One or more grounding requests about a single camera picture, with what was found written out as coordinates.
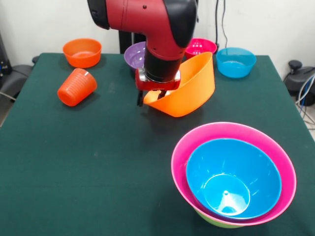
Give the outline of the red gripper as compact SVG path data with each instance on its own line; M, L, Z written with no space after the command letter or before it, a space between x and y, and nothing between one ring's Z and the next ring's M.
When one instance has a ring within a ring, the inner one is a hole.
M162 83L149 79L145 75L143 68L137 68L135 71L135 84L137 89L139 90L137 97L137 106L143 106L143 91L161 90L160 94L158 95L158 99L161 99L170 94L169 90L176 90L179 87L180 82L181 72L179 70L177 71L173 80L171 80L170 82Z

